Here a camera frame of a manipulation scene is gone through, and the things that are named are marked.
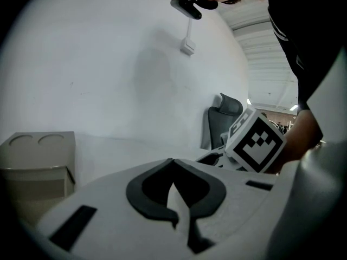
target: fluorescent light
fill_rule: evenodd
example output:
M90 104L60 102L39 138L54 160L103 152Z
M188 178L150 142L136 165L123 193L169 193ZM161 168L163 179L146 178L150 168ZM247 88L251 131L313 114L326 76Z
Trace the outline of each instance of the fluorescent light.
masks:
M293 110L295 110L296 108L298 108L298 105L294 105L289 111L293 111Z

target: black chair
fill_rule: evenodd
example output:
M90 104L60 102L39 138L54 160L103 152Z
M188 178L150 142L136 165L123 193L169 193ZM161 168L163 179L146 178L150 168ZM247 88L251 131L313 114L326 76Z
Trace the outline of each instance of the black chair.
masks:
M229 131L230 126L242 114L243 106L239 100L222 94L222 103L208 109L208 124L210 127L211 147L215 149L223 145L221 134Z

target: person's arm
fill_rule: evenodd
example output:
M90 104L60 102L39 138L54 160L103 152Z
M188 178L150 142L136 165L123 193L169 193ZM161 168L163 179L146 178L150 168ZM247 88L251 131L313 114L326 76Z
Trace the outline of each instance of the person's arm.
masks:
M301 110L293 127L285 134L287 144L266 171L278 173L289 161L300 160L310 148L322 139L322 132L310 110Z

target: white ceiling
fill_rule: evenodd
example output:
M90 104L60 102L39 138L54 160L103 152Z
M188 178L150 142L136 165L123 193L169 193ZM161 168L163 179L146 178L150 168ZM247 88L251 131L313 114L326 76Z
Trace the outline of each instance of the white ceiling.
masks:
M291 113L298 103L297 78L273 32L268 2L242 0L219 4L218 12L234 32L249 64L249 98L255 108Z

